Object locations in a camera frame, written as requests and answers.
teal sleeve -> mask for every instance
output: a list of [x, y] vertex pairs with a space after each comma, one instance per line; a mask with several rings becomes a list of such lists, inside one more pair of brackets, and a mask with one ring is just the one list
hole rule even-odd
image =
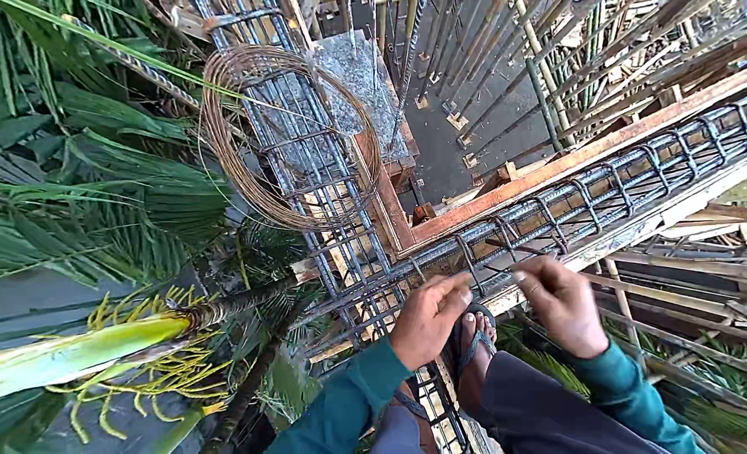
[[369, 346], [326, 382], [306, 412], [278, 434], [267, 452], [352, 452], [411, 373], [393, 352], [388, 338]]
[[612, 342], [592, 359], [572, 357], [571, 366], [591, 391], [591, 402], [640, 437], [672, 454], [699, 454], [690, 429], [665, 412], [657, 390], [644, 379], [640, 365]]

flip-flop sandal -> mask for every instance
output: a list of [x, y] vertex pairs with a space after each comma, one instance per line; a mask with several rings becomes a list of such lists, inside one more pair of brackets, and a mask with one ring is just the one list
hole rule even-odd
[[463, 317], [467, 314], [476, 314], [478, 312], [481, 312], [483, 316], [488, 317], [489, 322], [491, 322], [492, 328], [497, 327], [497, 322], [496, 320], [494, 320], [494, 315], [492, 315], [491, 311], [489, 311], [488, 308], [482, 304], [469, 304], [469, 307], [466, 308], [466, 311], [460, 315], [460, 318], [457, 319], [455, 325], [452, 326], [451, 335], [449, 335], [447, 346], [449, 348], [449, 352], [451, 353], [450, 366], [452, 368], [451, 373], [454, 377], [456, 391], [457, 385], [460, 382], [460, 375], [463, 374], [463, 370], [471, 362], [472, 358], [474, 357], [474, 352], [477, 351], [477, 347], [480, 342], [486, 345], [486, 348], [488, 349], [491, 356], [494, 356], [497, 353], [497, 347], [494, 345], [494, 342], [491, 341], [491, 338], [489, 338], [486, 333], [480, 330], [477, 330], [474, 333], [472, 342], [469, 345], [469, 350], [460, 351], [460, 336], [463, 335]]
[[409, 386], [409, 391], [413, 394], [412, 396], [404, 394], [400, 389], [396, 389], [396, 394], [393, 396], [396, 397], [396, 400], [399, 401], [401, 406], [408, 409], [410, 413], [421, 419], [426, 419], [427, 422], [429, 422], [430, 419], [427, 414], [427, 409], [419, 403], [419, 381], [415, 378], [415, 375], [407, 379], [407, 386]]

foot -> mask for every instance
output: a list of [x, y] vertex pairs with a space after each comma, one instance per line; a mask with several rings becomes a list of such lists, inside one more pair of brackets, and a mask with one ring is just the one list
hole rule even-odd
[[[485, 333], [491, 339], [491, 342], [497, 340], [496, 328], [491, 326], [489, 318], [481, 312], [463, 315], [461, 324], [460, 351], [463, 353], [469, 350], [474, 333], [477, 331]], [[460, 408], [466, 413], [473, 414], [480, 407], [482, 386], [486, 382], [486, 372], [488, 372], [488, 366], [491, 364], [491, 358], [491, 353], [486, 348], [486, 345], [480, 341], [472, 360], [469, 361], [460, 374], [457, 399]]]
[[[414, 397], [413, 391], [409, 388], [406, 381], [402, 381], [399, 386], [399, 391], [404, 393], [407, 397]], [[391, 406], [402, 406], [401, 402], [395, 397], [390, 399]], [[420, 441], [419, 446], [422, 451], [426, 454], [438, 454], [438, 447], [435, 444], [435, 436], [432, 434], [432, 428], [429, 425], [429, 421], [424, 418], [413, 414], [415, 421], [419, 424]]]

dark trousers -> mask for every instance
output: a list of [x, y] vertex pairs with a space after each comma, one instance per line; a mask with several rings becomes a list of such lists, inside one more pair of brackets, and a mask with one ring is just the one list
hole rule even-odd
[[[491, 359], [474, 418], [505, 452], [661, 454], [554, 379], [504, 351]], [[418, 424], [388, 407], [371, 454], [419, 453]]]

human hand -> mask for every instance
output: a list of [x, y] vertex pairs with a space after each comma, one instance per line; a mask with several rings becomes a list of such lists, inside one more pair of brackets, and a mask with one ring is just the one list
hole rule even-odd
[[390, 333], [390, 345], [409, 370], [435, 359], [451, 327], [472, 301], [469, 273], [434, 275], [412, 292]]
[[573, 355], [590, 359], [609, 347], [589, 280], [544, 255], [512, 266], [550, 337]]

